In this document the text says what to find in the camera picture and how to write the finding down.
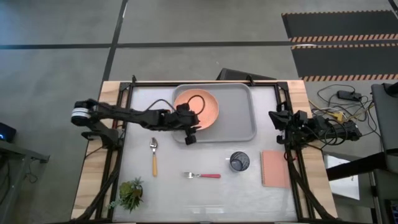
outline white paper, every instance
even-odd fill
[[[349,162],[345,159],[339,159],[329,155],[326,155],[325,157],[326,168],[331,168]],[[329,184],[331,191],[334,194],[359,200],[358,175],[332,180],[329,181]]]

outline plastic tray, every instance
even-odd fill
[[[197,142],[249,141],[257,133],[249,87],[242,83],[179,85],[173,92],[173,101],[185,90],[209,91],[218,101],[217,120],[195,134]],[[173,138],[185,143],[185,132],[175,131]]]

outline potted plant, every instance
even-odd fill
[[[122,205],[124,209],[130,210],[136,209],[140,202],[143,202],[142,197],[142,183],[141,177],[135,178],[132,181],[123,182],[119,187],[119,199],[111,202],[109,208],[114,208],[118,205]]]

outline concrete floor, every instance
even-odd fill
[[[122,0],[3,0],[0,45],[110,43]],[[130,0],[120,43],[287,40],[280,14],[300,11],[390,9],[387,0]],[[0,50],[0,121],[18,130],[16,143],[51,154],[32,165],[13,223],[69,219],[86,141],[70,123],[76,100],[97,98],[108,49]],[[227,67],[279,79],[298,79],[288,47],[117,49],[110,80],[214,80]],[[308,97],[324,86],[306,83]],[[369,95],[372,83],[344,82]],[[330,96],[338,88],[325,91]],[[359,123],[362,133],[369,132]],[[374,134],[326,151],[367,156],[379,151]],[[336,204],[345,220],[371,222],[369,210]]]

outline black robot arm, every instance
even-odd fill
[[[121,108],[119,106],[100,103],[96,100],[77,101],[72,111],[72,123],[76,126],[86,126],[91,132],[82,133],[90,139],[90,136],[99,136],[105,146],[113,145],[118,139],[115,129],[107,128],[100,120],[110,118],[119,121],[140,124],[143,128],[152,131],[178,131],[186,132],[185,143],[196,142],[193,135],[199,127],[193,127],[199,123],[198,116],[190,111],[188,103],[177,106],[177,110],[145,110]]]

